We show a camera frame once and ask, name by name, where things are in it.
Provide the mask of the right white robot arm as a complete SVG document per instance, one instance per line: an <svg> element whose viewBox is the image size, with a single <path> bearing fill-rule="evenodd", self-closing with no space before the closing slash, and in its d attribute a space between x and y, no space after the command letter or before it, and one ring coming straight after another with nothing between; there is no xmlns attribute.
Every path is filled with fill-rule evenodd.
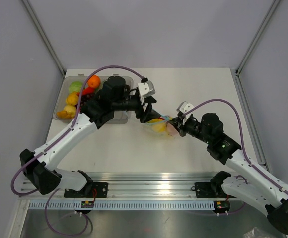
<svg viewBox="0 0 288 238"><path fill-rule="evenodd" d="M245 178L242 184L225 171L218 172L207 186L207 192L220 197L229 195L247 203L264 214L279 232L288 235L288 184L248 159L241 146L226 135L223 123L214 113L207 113L197 121L176 117L170 121L180 136L190 135L207 145L209 155Z"/></svg>

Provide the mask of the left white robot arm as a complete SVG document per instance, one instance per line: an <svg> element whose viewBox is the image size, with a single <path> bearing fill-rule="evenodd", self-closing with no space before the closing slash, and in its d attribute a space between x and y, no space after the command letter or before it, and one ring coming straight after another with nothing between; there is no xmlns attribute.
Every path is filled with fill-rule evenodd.
<svg viewBox="0 0 288 238"><path fill-rule="evenodd" d="M56 189L68 189L81 197L88 197L93 190L92 178L81 170L59 170L58 164L84 138L112 120L115 112L133 111L141 123L159 118L160 114L152 108L156 103L153 94L154 85L147 78L131 90L124 78L110 76L58 135L33 152L28 149L21 152L24 175L41 195Z"/></svg>

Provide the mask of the pink peach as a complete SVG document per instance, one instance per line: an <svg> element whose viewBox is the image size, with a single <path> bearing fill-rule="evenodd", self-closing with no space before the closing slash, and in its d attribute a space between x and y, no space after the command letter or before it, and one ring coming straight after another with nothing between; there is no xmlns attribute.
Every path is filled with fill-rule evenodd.
<svg viewBox="0 0 288 238"><path fill-rule="evenodd" d="M167 123L166 130L167 130L167 133L173 137L176 137L179 134L177 129L173 125L171 125L170 123Z"/></svg>

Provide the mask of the yellow bell pepper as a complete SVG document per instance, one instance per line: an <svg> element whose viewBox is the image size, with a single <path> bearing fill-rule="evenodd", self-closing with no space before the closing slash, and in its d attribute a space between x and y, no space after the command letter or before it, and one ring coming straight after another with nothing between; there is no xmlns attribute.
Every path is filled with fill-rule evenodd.
<svg viewBox="0 0 288 238"><path fill-rule="evenodd" d="M157 123L151 126L152 130L156 133L162 133L166 131L165 123Z"/></svg>

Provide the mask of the clear zip top bag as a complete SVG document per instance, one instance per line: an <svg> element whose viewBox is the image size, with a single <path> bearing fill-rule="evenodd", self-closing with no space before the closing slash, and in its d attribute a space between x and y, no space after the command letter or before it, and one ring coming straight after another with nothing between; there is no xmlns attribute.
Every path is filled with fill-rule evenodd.
<svg viewBox="0 0 288 238"><path fill-rule="evenodd" d="M152 135L154 134L156 136L177 137L179 132L173 125L171 125L171 119L172 117L161 115L152 109L147 114L146 121L140 122L140 124L145 131Z"/></svg>

